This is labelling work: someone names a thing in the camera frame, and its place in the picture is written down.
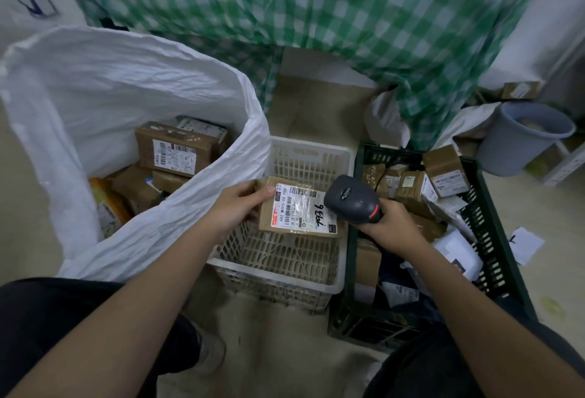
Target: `forearm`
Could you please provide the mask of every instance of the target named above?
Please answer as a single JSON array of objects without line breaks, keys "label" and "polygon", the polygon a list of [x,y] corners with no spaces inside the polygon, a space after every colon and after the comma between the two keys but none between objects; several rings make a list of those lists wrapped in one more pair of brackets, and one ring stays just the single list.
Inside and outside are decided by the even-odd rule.
[{"label": "forearm", "polygon": [[214,246],[205,229],[189,229],[49,351],[9,397],[135,396]]},{"label": "forearm", "polygon": [[574,370],[473,286],[438,251],[422,244],[409,262],[427,285],[488,398],[582,396]]}]

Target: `green and white gingham cloth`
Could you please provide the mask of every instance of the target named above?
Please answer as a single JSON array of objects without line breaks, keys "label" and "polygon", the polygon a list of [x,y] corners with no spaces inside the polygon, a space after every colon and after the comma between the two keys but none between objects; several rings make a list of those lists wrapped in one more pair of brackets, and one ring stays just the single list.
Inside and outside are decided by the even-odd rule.
[{"label": "green and white gingham cloth", "polygon": [[[267,112],[282,59],[277,47],[331,52],[378,84],[400,84],[414,148],[432,146],[492,64],[530,0],[78,0],[90,25],[117,25],[189,44],[190,35],[244,72]],[[263,46],[252,60],[222,56]],[[258,81],[259,66],[268,67]]]}]

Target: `white plastic basket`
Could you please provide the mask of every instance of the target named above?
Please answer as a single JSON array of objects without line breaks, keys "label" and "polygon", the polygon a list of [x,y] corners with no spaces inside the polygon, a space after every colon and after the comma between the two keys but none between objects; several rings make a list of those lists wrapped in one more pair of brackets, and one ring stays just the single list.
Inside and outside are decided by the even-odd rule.
[{"label": "white plastic basket", "polygon": [[[340,174],[353,174],[354,153],[346,147],[271,136],[266,176],[312,184],[326,191]],[[347,224],[342,239],[259,231],[251,222],[216,246],[208,263],[234,292],[310,313],[323,313],[343,290]]]}]

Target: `gray trash can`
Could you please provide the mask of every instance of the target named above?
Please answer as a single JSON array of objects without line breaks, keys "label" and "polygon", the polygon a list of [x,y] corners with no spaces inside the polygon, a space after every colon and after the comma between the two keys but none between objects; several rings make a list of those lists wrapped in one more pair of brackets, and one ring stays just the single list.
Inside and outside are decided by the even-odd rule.
[{"label": "gray trash can", "polygon": [[[527,119],[545,131],[527,127]],[[505,102],[477,151],[481,167],[498,176],[512,176],[550,147],[575,131],[571,119],[554,108],[533,102]]]}]

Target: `black barcode scanner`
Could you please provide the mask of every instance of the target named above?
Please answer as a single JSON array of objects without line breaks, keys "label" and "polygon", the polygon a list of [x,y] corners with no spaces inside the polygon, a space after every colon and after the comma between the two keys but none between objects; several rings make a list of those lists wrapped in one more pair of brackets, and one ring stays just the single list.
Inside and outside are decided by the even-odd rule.
[{"label": "black barcode scanner", "polygon": [[338,217],[352,224],[379,222],[383,216],[376,192],[346,174],[333,181],[325,193],[324,203]]}]

